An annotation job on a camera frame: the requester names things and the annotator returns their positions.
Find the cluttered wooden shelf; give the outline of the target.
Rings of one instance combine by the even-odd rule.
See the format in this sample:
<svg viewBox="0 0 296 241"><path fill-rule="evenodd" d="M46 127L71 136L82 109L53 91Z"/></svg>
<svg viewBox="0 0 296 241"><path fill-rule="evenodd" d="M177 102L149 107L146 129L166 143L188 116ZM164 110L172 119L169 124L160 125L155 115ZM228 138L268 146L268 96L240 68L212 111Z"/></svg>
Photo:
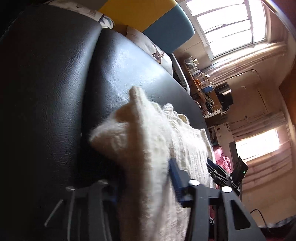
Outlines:
<svg viewBox="0 0 296 241"><path fill-rule="evenodd" d="M192 57L184 60L187 77L191 83L191 97L199 106L204 118L226 114L233 104L230 85L226 83L216 86L209 75L197 68L197 64L197 59Z"/></svg>

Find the grey yellow blue sofa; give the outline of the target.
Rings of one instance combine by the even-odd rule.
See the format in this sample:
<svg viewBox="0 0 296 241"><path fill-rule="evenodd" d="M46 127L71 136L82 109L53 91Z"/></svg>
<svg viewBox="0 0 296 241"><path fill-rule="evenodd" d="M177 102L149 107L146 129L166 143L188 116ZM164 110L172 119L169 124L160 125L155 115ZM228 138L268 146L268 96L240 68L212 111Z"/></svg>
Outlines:
<svg viewBox="0 0 296 241"><path fill-rule="evenodd" d="M113 30L126 36L127 27L146 35L173 64L173 78L190 92L174 51L193 37L195 30L176 1L74 1L97 10L114 21Z"/></svg>

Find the cat print cushion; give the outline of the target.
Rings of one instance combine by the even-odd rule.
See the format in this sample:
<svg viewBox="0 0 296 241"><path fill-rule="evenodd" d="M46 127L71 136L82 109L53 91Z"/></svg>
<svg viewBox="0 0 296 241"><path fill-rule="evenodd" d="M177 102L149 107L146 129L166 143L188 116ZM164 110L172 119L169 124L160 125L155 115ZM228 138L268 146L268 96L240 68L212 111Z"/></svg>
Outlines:
<svg viewBox="0 0 296 241"><path fill-rule="evenodd" d="M88 18L91 18L96 22L100 23L102 28L113 29L115 25L114 21L110 17L106 16L105 14L97 10L90 9L74 1L55 0L55 1L49 1L47 2L47 4L58 7L58 8L67 9L69 11L73 11L81 15L87 16Z"/></svg>

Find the deer print cushion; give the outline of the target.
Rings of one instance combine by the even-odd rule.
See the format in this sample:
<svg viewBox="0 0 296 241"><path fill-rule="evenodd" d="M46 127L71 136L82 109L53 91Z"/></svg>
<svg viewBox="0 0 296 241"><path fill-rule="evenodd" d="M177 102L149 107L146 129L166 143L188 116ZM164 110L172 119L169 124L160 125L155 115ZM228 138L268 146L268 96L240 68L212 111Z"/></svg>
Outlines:
<svg viewBox="0 0 296 241"><path fill-rule="evenodd" d="M146 35L142 32L127 27L126 37L134 42L138 47L144 50L149 56L158 62L171 76L173 76L173 64L170 57L155 43L153 43Z"/></svg>

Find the black leather folding table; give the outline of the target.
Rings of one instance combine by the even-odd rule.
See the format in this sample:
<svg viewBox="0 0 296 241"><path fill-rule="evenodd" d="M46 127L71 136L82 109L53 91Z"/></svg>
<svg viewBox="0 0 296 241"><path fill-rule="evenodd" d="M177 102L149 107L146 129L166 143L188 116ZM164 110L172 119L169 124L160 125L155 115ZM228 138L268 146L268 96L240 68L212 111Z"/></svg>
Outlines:
<svg viewBox="0 0 296 241"><path fill-rule="evenodd" d="M205 128L189 94L122 34L48 4L16 16L1 36L1 240L65 240L66 187L125 173L89 144L90 131L141 87Z"/></svg>

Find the cream knitted sweater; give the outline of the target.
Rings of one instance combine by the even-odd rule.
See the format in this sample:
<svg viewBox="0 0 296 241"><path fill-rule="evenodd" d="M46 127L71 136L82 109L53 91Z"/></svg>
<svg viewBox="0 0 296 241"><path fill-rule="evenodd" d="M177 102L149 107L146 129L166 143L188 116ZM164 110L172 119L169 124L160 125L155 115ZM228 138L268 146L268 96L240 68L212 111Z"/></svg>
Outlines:
<svg viewBox="0 0 296 241"><path fill-rule="evenodd" d="M176 201L169 160L207 187L213 187L206 162L213 148L205 129L196 129L172 104L150 101L139 87L129 102L90 134L95 149L125 171L126 187L118 214L123 240L184 240L190 210Z"/></svg>

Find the pink cloth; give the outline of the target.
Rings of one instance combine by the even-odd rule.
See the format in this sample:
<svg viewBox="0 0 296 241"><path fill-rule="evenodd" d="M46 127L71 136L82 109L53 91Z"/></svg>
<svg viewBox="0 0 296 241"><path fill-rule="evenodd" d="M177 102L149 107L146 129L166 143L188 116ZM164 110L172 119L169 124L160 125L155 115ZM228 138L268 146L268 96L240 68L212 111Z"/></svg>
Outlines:
<svg viewBox="0 0 296 241"><path fill-rule="evenodd" d="M230 158L224 155L221 146L215 146L213 148L216 164L221 166L226 172L232 173Z"/></svg>

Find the striped window curtain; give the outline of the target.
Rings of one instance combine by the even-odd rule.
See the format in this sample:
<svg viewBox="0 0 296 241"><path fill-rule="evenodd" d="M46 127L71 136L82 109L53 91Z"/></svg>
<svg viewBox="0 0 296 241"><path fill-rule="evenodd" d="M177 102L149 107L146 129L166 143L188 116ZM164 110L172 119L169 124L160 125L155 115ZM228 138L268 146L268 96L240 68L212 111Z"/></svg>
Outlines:
<svg viewBox="0 0 296 241"><path fill-rule="evenodd" d="M214 84L219 84L232 75L252 68L264 60L284 55L286 52L287 44L285 42L259 44L233 53L230 57L204 69L203 72L209 75L209 79Z"/></svg>

